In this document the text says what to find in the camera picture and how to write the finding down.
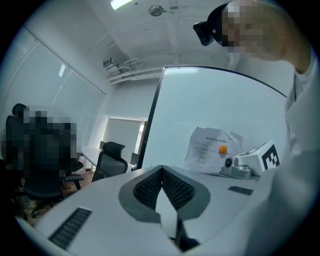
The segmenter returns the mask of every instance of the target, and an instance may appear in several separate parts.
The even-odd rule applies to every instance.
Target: ceiling light
[[[133,0],[112,0],[111,6],[114,10],[120,8],[121,6],[124,6],[125,4],[132,2]]]

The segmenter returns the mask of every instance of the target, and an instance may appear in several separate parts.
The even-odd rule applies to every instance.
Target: wall
[[[106,114],[113,117],[148,119],[159,79],[129,81],[118,85]]]
[[[256,78],[288,96],[294,83],[294,67],[285,61],[242,58],[235,71]]]
[[[48,1],[37,11],[25,24],[26,28],[33,33],[50,50],[65,61],[80,75],[105,93],[104,100],[96,115],[89,146],[97,147],[103,139],[108,116],[106,109],[114,93],[115,86],[107,82],[106,71],[93,65],[84,57],[77,45],[69,40],[66,29],[62,28],[61,20],[68,25],[69,11],[66,5],[77,6],[75,0]]]

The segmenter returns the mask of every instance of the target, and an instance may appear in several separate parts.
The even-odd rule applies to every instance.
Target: whiteboard
[[[164,68],[157,92],[140,155],[143,168],[183,168],[196,127],[239,134],[244,150],[273,139],[282,156],[286,97],[272,87],[229,70],[190,66]]]

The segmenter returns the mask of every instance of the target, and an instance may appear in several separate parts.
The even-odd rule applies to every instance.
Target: ceiling
[[[204,65],[232,69],[234,56],[216,42],[202,46],[193,24],[205,21],[226,0],[134,0],[113,10],[111,0],[64,0],[55,22],[93,67],[136,59],[139,69]],[[168,12],[149,14],[152,5]]]

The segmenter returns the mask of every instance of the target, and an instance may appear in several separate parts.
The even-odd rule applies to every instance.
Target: window
[[[144,129],[145,129],[146,123],[147,122],[145,121],[145,122],[142,122],[141,125],[140,125],[138,138],[136,139],[136,144],[135,144],[135,149],[134,149],[134,153],[135,154],[140,154],[141,143],[142,143],[142,140],[143,140],[143,134],[144,134]]]

